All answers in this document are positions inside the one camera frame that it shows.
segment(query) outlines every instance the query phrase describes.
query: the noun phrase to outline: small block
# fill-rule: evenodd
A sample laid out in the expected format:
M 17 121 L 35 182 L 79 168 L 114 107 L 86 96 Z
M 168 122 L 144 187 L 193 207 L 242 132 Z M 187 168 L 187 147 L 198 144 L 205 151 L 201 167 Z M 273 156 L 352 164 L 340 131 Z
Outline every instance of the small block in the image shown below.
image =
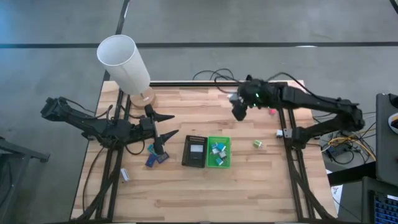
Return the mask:
M 254 140 L 253 146 L 258 148 L 258 147 L 262 147 L 262 142 L 258 141 L 258 140 Z
M 218 149 L 213 149 L 213 154 L 217 154 L 217 153 L 219 153 L 219 150 Z
M 276 109 L 269 109 L 269 114 L 274 115 L 276 114 L 277 110 Z
M 153 144 L 151 144 L 150 146 L 148 146 L 147 149 L 148 149 L 148 151 L 149 151 L 150 153 L 152 153 L 153 155 L 157 156 Z
M 226 146 L 223 143 L 219 143 L 217 144 L 217 149 L 222 152 L 226 149 Z
M 152 168 L 155 164 L 156 158 L 157 157 L 155 155 L 153 155 L 152 153 L 149 154 L 149 157 L 147 159 L 147 162 L 145 163 L 145 166 Z
M 164 152 L 162 155 L 157 156 L 156 160 L 159 164 L 163 163 L 164 161 L 166 161 L 166 159 L 169 158 L 169 155 L 167 154 L 167 152 Z
M 222 160 L 226 159 L 226 153 L 225 153 L 225 151 L 220 152 L 220 153 L 219 153 L 219 156 L 220 156 L 220 158 L 221 158 Z
M 224 161 L 221 158 L 217 158 L 216 163 L 217 165 L 221 166 L 224 163 Z
M 283 136 L 284 136 L 284 133 L 283 133 L 282 130 L 277 130 L 277 131 L 276 131 L 276 137 L 277 137 L 277 138 L 281 138 L 281 137 L 283 137 Z

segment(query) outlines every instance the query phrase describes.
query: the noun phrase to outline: pink object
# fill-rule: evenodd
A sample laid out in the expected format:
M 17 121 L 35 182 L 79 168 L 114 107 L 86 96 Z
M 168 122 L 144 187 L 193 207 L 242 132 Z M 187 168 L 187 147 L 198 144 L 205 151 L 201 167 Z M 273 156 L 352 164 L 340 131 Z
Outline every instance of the pink object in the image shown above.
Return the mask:
M 276 114 L 276 109 L 269 109 L 269 114 L 271 114 L 271 115 Z

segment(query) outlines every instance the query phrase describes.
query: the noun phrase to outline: metal stand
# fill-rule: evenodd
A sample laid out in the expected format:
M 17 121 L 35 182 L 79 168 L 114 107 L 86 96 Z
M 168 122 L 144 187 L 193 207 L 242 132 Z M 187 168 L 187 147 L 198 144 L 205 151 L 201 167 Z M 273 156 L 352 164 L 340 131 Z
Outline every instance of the metal stand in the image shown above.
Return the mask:
M 3 173 L 4 169 L 9 169 L 8 175 L 1 176 L 1 182 L 7 183 L 6 181 L 3 181 L 3 179 L 9 178 L 10 180 L 9 187 L 7 188 L 9 190 L 5 190 L 7 191 L 4 196 L 5 201 L 0 207 L 0 223 L 8 223 L 11 210 L 15 204 L 18 191 L 21 186 L 21 180 L 25 174 L 29 160 L 31 158 L 35 158 L 40 160 L 40 162 L 47 162 L 50 155 L 9 143 L 2 137 L 0 137 L 0 150 L 5 151 L 4 154 L 0 154 L 0 171 Z
M 218 86 L 237 86 L 237 83 L 217 83 Z M 192 87 L 198 87 L 198 86 L 216 86 L 214 82 L 154 82 L 151 83 L 151 86 L 192 86 Z M 118 95 L 118 100 L 117 100 L 117 105 L 120 105 L 123 99 L 123 92 L 120 90 L 119 95 Z M 127 100 L 126 103 L 126 111 L 129 111 L 131 107 L 131 102 L 130 100 Z M 283 113 L 283 109 L 279 109 L 279 117 L 280 117 L 280 124 L 281 128 L 284 129 L 286 128 L 286 120 L 285 116 Z M 292 127 L 295 127 L 295 118 L 294 118 L 294 112 L 293 110 L 288 110 L 289 112 L 289 119 L 290 119 L 290 125 Z M 120 115 L 120 110 L 116 110 L 115 112 L 115 117 L 119 117 Z M 128 119 L 128 114 L 124 115 L 123 119 Z M 295 209 L 297 212 L 297 219 L 299 222 L 305 222 L 305 223 L 344 223 L 340 222 L 331 215 L 327 213 L 327 211 L 322 207 L 320 202 L 315 198 L 314 194 L 312 194 L 309 186 L 308 186 L 308 179 L 307 179 L 307 173 L 305 171 L 305 164 L 304 164 L 304 159 L 303 159 L 303 153 L 302 151 L 295 151 L 293 150 L 291 143 L 284 138 L 285 141 L 285 150 L 286 150 L 286 156 L 287 156 L 287 165 L 289 167 L 289 174 L 290 174 L 290 180 L 292 183 L 292 191 L 293 191 L 293 198 L 294 198 L 294 204 L 295 204 Z M 99 190 L 98 195 L 94 198 L 90 206 L 86 209 L 86 211 L 81 215 L 78 219 L 76 220 L 70 220 L 69 222 L 65 223 L 110 223 L 113 220 L 113 215 L 114 215 L 114 206 L 116 202 L 116 195 L 118 191 L 118 182 L 119 182 L 119 170 L 121 167 L 121 162 L 123 158 L 123 148 L 115 149 L 118 153 L 116 156 L 116 162 L 114 165 L 114 168 L 111 173 L 110 171 L 110 166 L 111 166 L 111 159 L 112 159 L 112 152 L 109 150 L 107 155 L 106 155 L 106 161 L 105 161 L 105 166 L 104 166 L 104 172 L 103 172 L 103 178 L 101 182 L 101 188 Z M 295 151 L 297 153 L 297 162 L 298 162 L 298 167 L 299 167 L 299 172 L 296 170 L 294 166 L 294 160 L 292 157 L 292 151 Z M 106 195 L 108 189 L 111 188 L 111 195 L 109 198 L 109 208 L 108 212 L 106 214 L 106 217 L 103 217 L 103 205 L 104 205 L 104 196 Z M 299 188 L 303 190 L 304 192 L 304 198 L 305 198 L 305 203 L 308 209 L 308 218 L 303 217 L 303 208 L 301 205 L 300 201 L 300 195 L 299 195 Z M 321 216 L 322 220 L 316 219 L 315 218 L 315 211 L 314 209 L 318 212 L 318 214 Z M 90 219 L 92 217 L 92 214 L 94 214 L 95 211 L 95 216 L 94 219 Z

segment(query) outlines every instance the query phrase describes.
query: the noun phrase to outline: wooden tabletop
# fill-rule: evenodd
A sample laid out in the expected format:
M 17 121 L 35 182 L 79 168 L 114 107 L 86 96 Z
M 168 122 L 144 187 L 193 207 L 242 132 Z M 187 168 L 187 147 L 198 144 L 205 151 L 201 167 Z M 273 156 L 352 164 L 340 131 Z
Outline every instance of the wooden tabletop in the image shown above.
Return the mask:
M 104 82 L 97 114 L 116 104 L 119 87 Z M 244 121 L 236 121 L 226 94 L 213 87 L 155 87 L 154 109 L 160 114 L 173 114 L 174 119 L 157 123 L 160 134 L 179 129 L 170 138 L 165 151 L 170 159 L 147 168 L 149 152 L 139 156 L 123 154 L 122 168 L 130 182 L 119 180 L 114 222 L 276 222 L 296 221 L 294 200 L 284 143 L 275 138 L 280 129 L 279 116 L 268 110 L 251 109 Z M 131 114 L 144 114 L 132 108 Z M 297 126 L 313 124 L 310 110 L 294 111 Z M 228 136 L 231 138 L 231 168 L 194 168 L 181 165 L 186 135 Z M 262 149 L 253 140 L 264 143 Z M 146 140 L 146 146 L 153 143 Z M 142 143 L 131 144 L 140 151 Z M 88 170 L 101 146 L 90 142 L 72 211 L 72 218 L 82 213 L 82 189 Z M 106 150 L 99 156 L 86 190 L 87 207 L 101 184 Z M 303 150 L 310 188 L 319 202 L 336 216 L 325 165 L 318 146 Z M 304 210 L 303 193 L 300 198 Z

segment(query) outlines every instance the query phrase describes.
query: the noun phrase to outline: black case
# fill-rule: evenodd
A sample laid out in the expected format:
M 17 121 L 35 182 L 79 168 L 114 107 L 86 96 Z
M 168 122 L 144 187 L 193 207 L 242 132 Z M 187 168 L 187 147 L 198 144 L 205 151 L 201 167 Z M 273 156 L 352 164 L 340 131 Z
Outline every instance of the black case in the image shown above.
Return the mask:
M 191 152 L 191 145 L 203 146 L 203 154 L 198 155 L 201 152 Z M 204 168 L 206 165 L 206 156 L 207 138 L 201 136 L 186 136 L 181 164 L 183 166 Z

